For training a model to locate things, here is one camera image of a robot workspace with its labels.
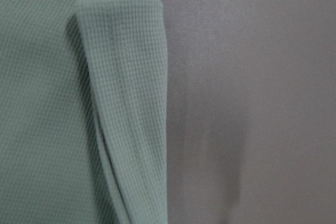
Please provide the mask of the olive green long-sleeve shirt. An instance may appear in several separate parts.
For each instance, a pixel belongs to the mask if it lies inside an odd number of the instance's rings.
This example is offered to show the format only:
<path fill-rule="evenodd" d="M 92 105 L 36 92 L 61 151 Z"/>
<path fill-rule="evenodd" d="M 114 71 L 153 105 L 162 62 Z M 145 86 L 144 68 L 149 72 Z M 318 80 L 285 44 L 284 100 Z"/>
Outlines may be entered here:
<path fill-rule="evenodd" d="M 1 0 L 1 223 L 167 223 L 160 0 Z"/>

